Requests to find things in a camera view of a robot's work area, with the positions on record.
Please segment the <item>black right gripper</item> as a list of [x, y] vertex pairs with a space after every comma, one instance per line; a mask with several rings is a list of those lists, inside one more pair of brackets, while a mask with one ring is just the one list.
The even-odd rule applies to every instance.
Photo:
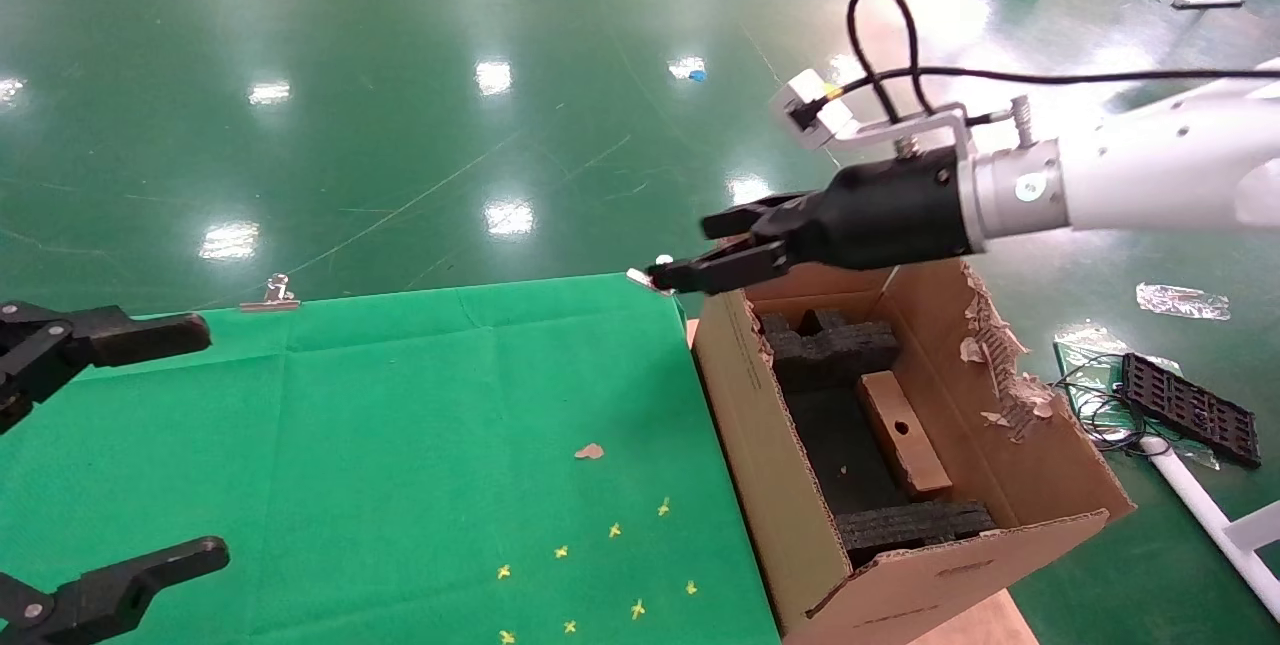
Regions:
[[650, 265], [648, 285], [713, 297], [780, 279], [795, 264], [869, 271], [969, 256], [975, 247], [959, 184], [956, 154], [946, 148], [846, 166], [826, 189], [769, 195], [703, 218], [705, 239], [751, 238]]

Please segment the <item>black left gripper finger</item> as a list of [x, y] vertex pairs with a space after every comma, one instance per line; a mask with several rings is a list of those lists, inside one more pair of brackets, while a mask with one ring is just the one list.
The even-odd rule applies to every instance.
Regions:
[[82, 573], [42, 593], [1, 575], [3, 644], [100, 644], [136, 630], [164, 589], [230, 563], [220, 538], [172, 548]]
[[209, 346], [210, 329], [200, 314], [136, 320], [118, 306], [64, 312], [4, 303], [1, 434], [88, 369], [160, 361]]

